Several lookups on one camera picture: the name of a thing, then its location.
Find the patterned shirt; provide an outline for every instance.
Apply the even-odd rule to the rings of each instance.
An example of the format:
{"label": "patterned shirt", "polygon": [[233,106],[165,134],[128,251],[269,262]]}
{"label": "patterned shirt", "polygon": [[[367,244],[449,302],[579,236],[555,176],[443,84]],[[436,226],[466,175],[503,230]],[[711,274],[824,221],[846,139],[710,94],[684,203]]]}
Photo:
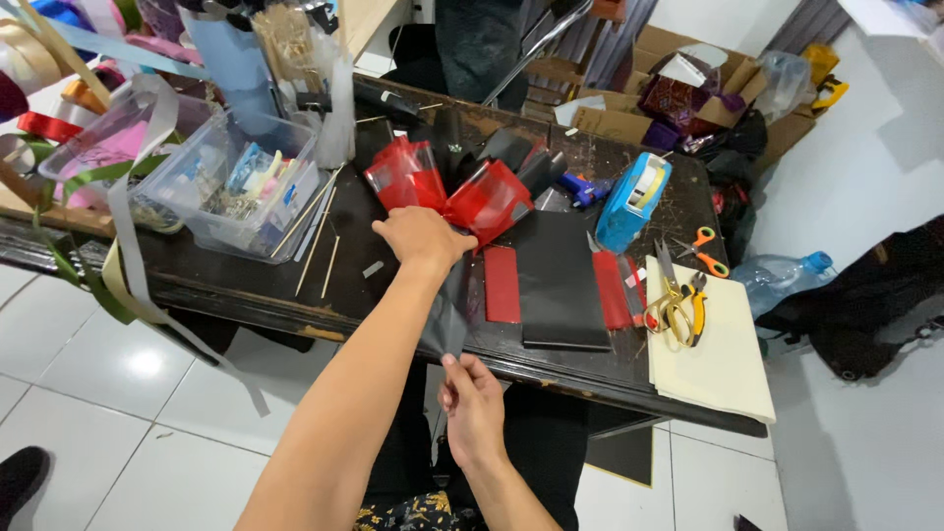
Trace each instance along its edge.
{"label": "patterned shirt", "polygon": [[475,509],[452,512],[443,491],[416,496],[393,507],[364,506],[353,531],[487,531]]}

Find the orange scissors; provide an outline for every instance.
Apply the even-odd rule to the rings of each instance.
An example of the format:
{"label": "orange scissors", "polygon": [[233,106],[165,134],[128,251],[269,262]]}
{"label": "orange scissors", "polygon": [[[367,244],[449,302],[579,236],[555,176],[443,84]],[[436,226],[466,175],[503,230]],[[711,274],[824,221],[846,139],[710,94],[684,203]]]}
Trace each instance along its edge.
{"label": "orange scissors", "polygon": [[715,260],[714,258],[701,252],[701,250],[699,249],[701,246],[715,239],[715,231],[712,230],[710,227],[702,227],[698,230],[698,232],[696,232],[696,235],[698,236],[699,239],[696,240],[694,244],[686,244],[684,241],[680,239],[672,238],[673,240],[675,240],[675,243],[679,244],[680,246],[686,249],[685,252],[683,252],[676,258],[682,258],[683,256],[694,254],[695,256],[699,258],[699,260],[701,260],[702,262],[705,263],[706,266],[708,266],[708,270],[711,272],[712,275],[715,275],[716,277],[719,277],[721,279],[727,279],[728,275],[731,274],[731,271],[728,269],[728,267],[722,264],[721,262],[719,262],[718,260]]}

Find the blue tape dispenser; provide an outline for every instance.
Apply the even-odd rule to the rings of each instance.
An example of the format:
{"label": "blue tape dispenser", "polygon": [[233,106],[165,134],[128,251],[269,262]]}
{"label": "blue tape dispenser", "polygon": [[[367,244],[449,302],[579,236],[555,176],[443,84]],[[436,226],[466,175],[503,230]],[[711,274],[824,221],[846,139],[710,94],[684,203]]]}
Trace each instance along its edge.
{"label": "blue tape dispenser", "polygon": [[662,157],[640,155],[606,201],[597,223],[597,241],[612,252],[625,252],[649,221],[671,174],[672,164]]}

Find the black shoe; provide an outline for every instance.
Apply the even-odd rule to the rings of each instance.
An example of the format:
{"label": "black shoe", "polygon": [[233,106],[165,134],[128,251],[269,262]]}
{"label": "black shoe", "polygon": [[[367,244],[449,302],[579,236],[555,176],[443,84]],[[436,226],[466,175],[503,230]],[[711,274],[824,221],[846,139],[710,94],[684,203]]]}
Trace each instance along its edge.
{"label": "black shoe", "polygon": [[49,474],[49,452],[27,446],[0,463],[0,531],[7,531],[16,511],[42,486]]}

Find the hand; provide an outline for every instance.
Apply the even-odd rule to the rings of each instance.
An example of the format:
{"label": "hand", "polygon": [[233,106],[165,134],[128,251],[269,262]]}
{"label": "hand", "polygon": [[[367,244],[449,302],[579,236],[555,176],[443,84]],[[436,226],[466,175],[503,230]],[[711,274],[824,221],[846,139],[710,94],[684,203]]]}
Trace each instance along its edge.
{"label": "hand", "polygon": [[505,402],[501,384],[472,354],[458,360],[443,356],[446,380],[439,385],[439,404],[448,417],[452,458],[464,471],[508,460],[505,452]]}
{"label": "hand", "polygon": [[375,221],[371,228],[402,265],[432,267],[444,276],[464,252],[479,244],[475,236],[455,232],[436,211],[423,207],[393,209],[386,221]]}

